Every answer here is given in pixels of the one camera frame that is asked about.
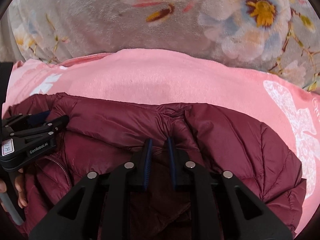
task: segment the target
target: hand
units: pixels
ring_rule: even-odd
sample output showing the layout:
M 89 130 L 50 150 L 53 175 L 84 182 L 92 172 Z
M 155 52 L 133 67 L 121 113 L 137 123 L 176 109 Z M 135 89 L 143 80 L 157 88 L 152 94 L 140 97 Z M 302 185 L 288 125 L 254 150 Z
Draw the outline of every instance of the hand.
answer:
M 24 208 L 28 206 L 27 203 L 27 197 L 26 197 L 26 190 L 24 187 L 24 174 L 23 174 L 23 169 L 19 170 L 20 174 L 15 178 L 14 185 L 18 191 L 19 197 L 18 197 L 18 205 L 21 208 Z M 7 192 L 7 186 L 4 183 L 2 179 L 0 179 L 0 193 L 5 193 Z M 1 202 L 1 205 L 3 209 L 7 212 L 5 206 Z

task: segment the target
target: puffer jacket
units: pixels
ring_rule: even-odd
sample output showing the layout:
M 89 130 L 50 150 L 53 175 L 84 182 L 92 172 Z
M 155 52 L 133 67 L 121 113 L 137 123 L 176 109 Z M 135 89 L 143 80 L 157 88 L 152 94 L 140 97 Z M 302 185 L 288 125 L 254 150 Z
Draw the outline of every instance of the puffer jacket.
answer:
M 57 137 L 55 153 L 26 171 L 26 222 L 31 229 L 90 171 L 111 172 L 153 138 L 148 191 L 132 194 L 131 238 L 191 239 L 190 199 L 173 191 L 164 141 L 209 171 L 232 171 L 294 234 L 306 193 L 301 162 L 266 124 L 245 114 L 209 104 L 138 105 L 70 96 L 34 95 L 10 107 L 6 117 L 50 110 L 48 120 L 67 114 L 70 122 Z

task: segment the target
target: black strap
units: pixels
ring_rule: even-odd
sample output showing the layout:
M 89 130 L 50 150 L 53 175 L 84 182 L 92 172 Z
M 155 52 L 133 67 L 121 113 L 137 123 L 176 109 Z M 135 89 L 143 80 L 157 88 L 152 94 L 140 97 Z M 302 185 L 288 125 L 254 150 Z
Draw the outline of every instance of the black strap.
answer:
M 7 90 L 13 63 L 0 62 L 0 113 L 2 114 L 2 104 L 7 97 Z M 2 147 L 2 125 L 0 125 L 0 146 Z

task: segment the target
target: metal screw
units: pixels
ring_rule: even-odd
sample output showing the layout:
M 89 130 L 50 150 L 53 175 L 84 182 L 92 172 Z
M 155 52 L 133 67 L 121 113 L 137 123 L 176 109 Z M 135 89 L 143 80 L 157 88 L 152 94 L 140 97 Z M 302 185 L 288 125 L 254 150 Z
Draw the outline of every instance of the metal screw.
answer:
M 95 172 L 95 171 L 90 171 L 89 173 L 88 173 L 88 175 L 87 175 L 87 177 L 89 178 L 89 179 L 94 179 L 95 177 L 97 177 L 97 173 Z
M 134 167 L 134 163 L 132 163 L 132 162 L 127 162 L 127 163 L 124 164 L 124 167 L 125 167 L 126 169 L 132 169 L 132 168 Z
M 196 164 L 194 162 L 188 161 L 188 162 L 186 162 L 186 166 L 188 168 L 194 168 L 196 166 Z
M 224 171 L 223 172 L 223 177 L 227 178 L 227 179 L 230 179 L 232 178 L 233 174 L 231 171 Z

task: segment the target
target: pink blanket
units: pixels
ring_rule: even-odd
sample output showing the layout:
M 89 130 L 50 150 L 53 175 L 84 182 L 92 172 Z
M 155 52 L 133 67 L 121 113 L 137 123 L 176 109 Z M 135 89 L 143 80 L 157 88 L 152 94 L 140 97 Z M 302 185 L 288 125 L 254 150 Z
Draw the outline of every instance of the pink blanket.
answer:
M 248 114 L 274 129 L 302 162 L 307 195 L 297 234 L 320 203 L 320 95 L 275 75 L 166 50 L 126 49 L 60 65 L 28 60 L 14 67 L 3 111 L 33 94 L 58 92 L 141 104 L 210 103 Z

